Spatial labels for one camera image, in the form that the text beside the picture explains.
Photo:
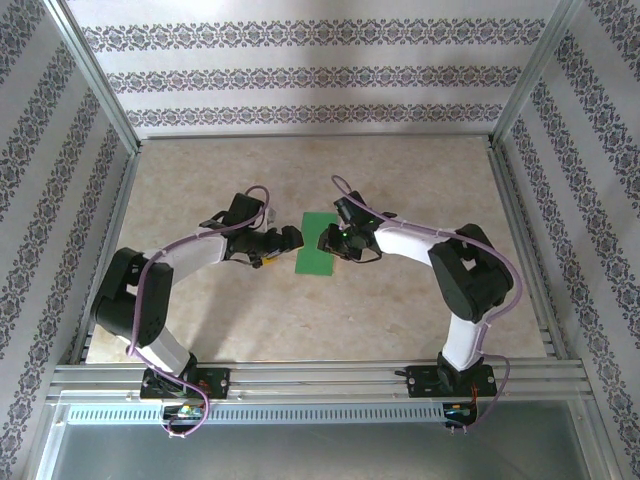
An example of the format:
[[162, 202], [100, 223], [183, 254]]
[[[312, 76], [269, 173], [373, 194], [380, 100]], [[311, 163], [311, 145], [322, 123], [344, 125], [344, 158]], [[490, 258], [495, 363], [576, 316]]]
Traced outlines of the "grey sheet metal panel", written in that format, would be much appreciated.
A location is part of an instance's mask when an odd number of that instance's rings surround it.
[[416, 422], [285, 420], [237, 405], [180, 440], [154, 422], [63, 411], [28, 480], [621, 480], [577, 403], [505, 402], [469, 433]]

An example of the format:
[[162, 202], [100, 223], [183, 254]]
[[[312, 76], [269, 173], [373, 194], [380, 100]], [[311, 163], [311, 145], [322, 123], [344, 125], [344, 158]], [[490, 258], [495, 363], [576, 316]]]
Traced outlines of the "aluminium frame post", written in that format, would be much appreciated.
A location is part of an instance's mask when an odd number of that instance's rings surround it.
[[517, 116], [527, 102], [530, 92], [542, 76], [547, 63], [583, 3], [584, 0], [559, 0], [489, 136], [489, 142], [493, 149], [496, 149], [498, 144], [509, 134]]
[[125, 148], [130, 154], [137, 154], [140, 149], [140, 140], [66, 0], [41, 1]]

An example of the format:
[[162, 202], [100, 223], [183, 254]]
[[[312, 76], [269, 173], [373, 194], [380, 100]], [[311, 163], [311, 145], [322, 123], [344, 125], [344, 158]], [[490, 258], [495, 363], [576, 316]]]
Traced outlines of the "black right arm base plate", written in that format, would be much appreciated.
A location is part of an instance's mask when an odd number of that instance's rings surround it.
[[471, 397], [475, 388], [481, 398], [497, 393], [494, 372], [489, 365], [471, 368], [464, 374], [440, 366], [408, 366], [405, 371], [410, 398]]

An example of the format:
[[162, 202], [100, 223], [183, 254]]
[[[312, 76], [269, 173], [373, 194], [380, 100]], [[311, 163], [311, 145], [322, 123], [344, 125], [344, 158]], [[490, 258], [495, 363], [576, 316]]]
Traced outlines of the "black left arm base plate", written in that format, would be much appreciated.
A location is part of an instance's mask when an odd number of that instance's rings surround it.
[[[192, 367], [180, 379], [202, 391], [208, 399], [226, 399], [230, 386], [230, 370], [227, 368]], [[192, 387], [175, 379], [169, 379], [152, 369], [146, 369], [140, 387], [142, 400], [187, 400], [203, 397]]]

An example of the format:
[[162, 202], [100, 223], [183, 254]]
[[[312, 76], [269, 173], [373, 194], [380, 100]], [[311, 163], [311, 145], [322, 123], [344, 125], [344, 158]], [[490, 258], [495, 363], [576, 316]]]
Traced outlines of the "aluminium table edge rail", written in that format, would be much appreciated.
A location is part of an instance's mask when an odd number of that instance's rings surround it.
[[493, 137], [490, 133], [373, 133], [373, 132], [355, 132], [355, 133], [257, 133], [257, 134], [221, 134], [221, 135], [155, 135], [140, 139], [141, 145], [155, 141], [227, 141], [227, 140], [255, 140], [255, 139], [344, 139], [344, 138], [426, 138], [426, 139], [471, 139], [479, 138], [484, 143], [490, 144]]
[[102, 238], [102, 245], [99, 256], [96, 260], [95, 269], [91, 277], [89, 289], [84, 298], [82, 316], [72, 337], [72, 341], [67, 351], [64, 364], [75, 365], [82, 361], [86, 339], [91, 329], [90, 308], [100, 287], [102, 278], [108, 268], [109, 260], [116, 248], [119, 232], [122, 228], [127, 204], [131, 194], [132, 185], [135, 179], [139, 164], [141, 149], [132, 153], [127, 161], [127, 165], [122, 171], [119, 179], [117, 195], [114, 198], [112, 208], [108, 217], [106, 230]]
[[489, 145], [487, 154], [547, 356], [570, 360], [572, 355], [565, 348], [554, 304], [536, 257], [537, 250], [529, 235], [528, 216], [518, 196], [517, 183], [509, 175], [508, 163], [498, 149]]

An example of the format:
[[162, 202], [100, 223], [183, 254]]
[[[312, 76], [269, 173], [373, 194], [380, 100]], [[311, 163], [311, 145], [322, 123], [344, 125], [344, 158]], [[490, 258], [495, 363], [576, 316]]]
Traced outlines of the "long aluminium mounting rail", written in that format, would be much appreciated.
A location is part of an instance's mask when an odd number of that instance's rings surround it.
[[[501, 398], [591, 399], [593, 389], [579, 360], [515, 359], [491, 362]], [[407, 402], [407, 361], [211, 363], [230, 370], [230, 403]], [[137, 363], [58, 366], [46, 394], [49, 403], [139, 400], [145, 367]]]

